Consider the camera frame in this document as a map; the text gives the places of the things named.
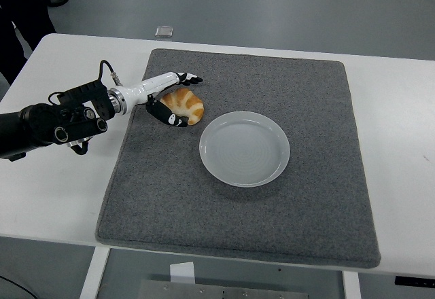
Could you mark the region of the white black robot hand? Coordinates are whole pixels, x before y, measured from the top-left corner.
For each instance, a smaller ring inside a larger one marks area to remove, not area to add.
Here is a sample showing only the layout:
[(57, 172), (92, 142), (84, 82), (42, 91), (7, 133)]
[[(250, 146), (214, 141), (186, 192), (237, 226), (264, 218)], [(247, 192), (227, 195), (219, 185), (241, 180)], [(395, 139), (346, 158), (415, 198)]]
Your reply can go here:
[(169, 72), (132, 88), (116, 86), (109, 97), (116, 113), (127, 114), (134, 106), (144, 104), (149, 114), (166, 125), (193, 126), (202, 119), (205, 109), (203, 101), (187, 87), (202, 81), (190, 73)]

